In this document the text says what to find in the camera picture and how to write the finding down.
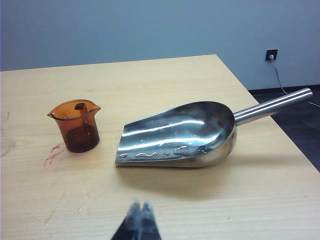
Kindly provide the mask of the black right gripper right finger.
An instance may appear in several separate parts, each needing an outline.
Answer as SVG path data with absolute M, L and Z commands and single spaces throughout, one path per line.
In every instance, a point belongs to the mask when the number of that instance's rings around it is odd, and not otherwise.
M 149 202 L 145 202 L 141 210 L 141 239 L 162 239 L 158 230 L 153 208 Z

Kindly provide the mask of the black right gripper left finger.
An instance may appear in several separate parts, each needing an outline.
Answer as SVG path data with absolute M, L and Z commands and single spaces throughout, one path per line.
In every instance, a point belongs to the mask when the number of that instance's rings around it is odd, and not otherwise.
M 134 240 L 139 224 L 141 206 L 138 200 L 134 200 L 126 212 L 126 215 L 112 236 L 112 240 Z

